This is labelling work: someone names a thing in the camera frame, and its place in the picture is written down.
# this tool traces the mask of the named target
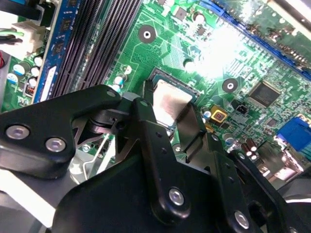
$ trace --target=wire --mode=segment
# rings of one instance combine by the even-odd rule
[[[3,55],[0,51],[0,69],[3,68],[4,65],[5,65],[5,61],[4,61]]]
[[[86,165],[87,165],[87,164],[92,164],[92,163],[95,162],[95,160],[97,159],[99,153],[102,151],[105,142],[108,140],[109,136],[110,136],[110,134],[107,133],[106,136],[105,136],[105,138],[103,139],[101,145],[99,146],[99,148],[98,148],[98,150],[97,150],[97,152],[96,152],[94,158],[93,158],[92,160],[90,160],[90,161],[86,161],[86,162],[83,163],[83,165],[82,165],[82,167],[83,167],[83,174],[84,174],[84,177],[85,177],[86,181],[88,180],[87,174],[86,174]]]
[[[21,39],[16,39],[16,38],[12,38],[12,39],[0,39],[0,45],[3,44],[15,44],[15,43],[20,43],[23,42]]]
[[[17,35],[17,36],[24,36],[24,33],[21,32],[14,32],[11,30],[4,30],[0,31],[0,35]]]

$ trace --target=integrated circuit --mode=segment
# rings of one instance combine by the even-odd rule
[[[249,98],[264,108],[268,108],[280,96],[280,92],[267,82],[257,84],[249,93]]]
[[[59,53],[63,50],[63,47],[64,47],[64,42],[63,42],[63,41],[58,41],[58,42],[54,45],[54,48],[53,48],[53,56],[59,54]]]
[[[62,24],[60,26],[60,32],[63,33],[65,31],[67,31],[69,29],[70,25],[71,25],[71,18],[63,19]]]

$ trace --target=motherboard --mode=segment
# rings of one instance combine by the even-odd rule
[[[272,1],[97,1],[93,8],[86,2],[81,9],[89,17],[83,21],[79,13],[73,28],[69,21],[62,26],[76,33],[70,42],[53,40],[52,56],[66,58],[55,60],[59,72],[52,70],[52,78],[54,66],[45,62],[49,68],[41,74],[49,88],[36,84],[31,96],[22,85],[26,79],[7,82],[2,111],[39,102],[42,93],[49,99],[97,84],[141,95],[148,80],[155,116],[179,159],[185,154],[176,121],[188,104],[201,111],[207,131],[227,151],[243,150],[249,140],[256,148],[277,145],[278,131],[294,117],[311,123],[310,31],[304,21],[285,19]],[[18,63],[12,58],[9,69]],[[81,149],[95,154],[98,147]]]

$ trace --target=green circuit board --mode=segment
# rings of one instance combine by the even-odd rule
[[[299,28],[287,22],[274,11],[266,0],[215,0],[234,18],[249,25],[253,34],[259,35],[270,45],[283,51],[300,68],[311,68],[311,34],[306,37]]]
[[[311,117],[308,81],[197,2],[175,1],[168,12],[161,2],[144,1],[105,84],[113,85],[117,76],[126,76],[120,92],[139,93],[155,67],[163,70],[200,93],[195,102],[199,108],[217,105],[226,111],[228,127],[211,124],[220,138],[232,133],[240,141],[251,137],[261,144],[272,141],[277,130],[297,114]],[[180,8],[187,12],[183,20],[176,16]],[[204,15],[202,24],[193,23],[198,12]],[[144,43],[139,35],[146,25],[156,32],[152,43]],[[195,63],[191,72],[184,67],[189,59]],[[238,81],[232,93],[222,88],[227,79]],[[268,107],[249,97],[260,82],[279,94]],[[245,102],[248,114],[237,112],[233,100]]]

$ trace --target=electrolytic capacitor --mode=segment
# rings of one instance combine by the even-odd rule
[[[34,57],[34,63],[37,67],[41,67],[43,65],[43,53]]]
[[[248,138],[246,144],[251,151],[257,151],[257,145],[252,138]]]
[[[206,106],[203,106],[201,108],[202,115],[204,116],[205,119],[210,119],[212,116],[212,113],[210,112],[210,109],[207,108]]]
[[[251,156],[253,154],[246,143],[241,144],[241,149],[245,152],[247,156]]]
[[[14,73],[25,75],[30,71],[30,65],[27,62],[20,62],[13,66]]]
[[[32,67],[30,72],[31,72],[32,76],[38,77],[40,74],[40,68],[39,67]]]
[[[231,133],[223,134],[223,140],[227,146],[231,146],[234,143],[234,136]]]

